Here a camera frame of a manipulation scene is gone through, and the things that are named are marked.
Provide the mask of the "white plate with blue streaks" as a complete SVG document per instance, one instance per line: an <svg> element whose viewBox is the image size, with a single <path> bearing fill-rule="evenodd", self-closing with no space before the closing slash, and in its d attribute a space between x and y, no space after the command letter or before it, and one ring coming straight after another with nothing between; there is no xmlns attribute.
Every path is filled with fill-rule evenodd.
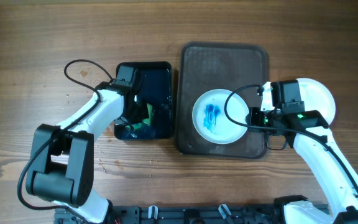
<svg viewBox="0 0 358 224"><path fill-rule="evenodd" d="M193 105L193 126L205 140L216 144L230 144L245 135L249 108L237 94L225 89L203 93Z"/></svg>

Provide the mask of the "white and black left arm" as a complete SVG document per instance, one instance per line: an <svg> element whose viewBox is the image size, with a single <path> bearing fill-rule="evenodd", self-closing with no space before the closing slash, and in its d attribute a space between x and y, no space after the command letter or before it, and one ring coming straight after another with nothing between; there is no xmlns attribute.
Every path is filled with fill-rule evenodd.
<svg viewBox="0 0 358 224"><path fill-rule="evenodd" d="M146 103L139 101L141 88L123 80L102 82L69 118L56 125L41 124L19 177L21 203L38 209L24 200L25 190L51 202L49 209L68 211L87 223L117 223L111 201L93 189L94 143L113 121L133 128L148 116Z"/></svg>

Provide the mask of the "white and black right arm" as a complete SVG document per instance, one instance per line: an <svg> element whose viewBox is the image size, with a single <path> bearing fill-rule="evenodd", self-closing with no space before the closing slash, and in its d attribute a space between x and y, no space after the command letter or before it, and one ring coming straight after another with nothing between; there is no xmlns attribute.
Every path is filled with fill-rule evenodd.
<svg viewBox="0 0 358 224"><path fill-rule="evenodd" d="M307 163L329 202L331 215L306 199L286 198L280 209L284 223L358 223L358 175L318 110L264 111L253 107L247 122L250 131L284 136Z"/></svg>

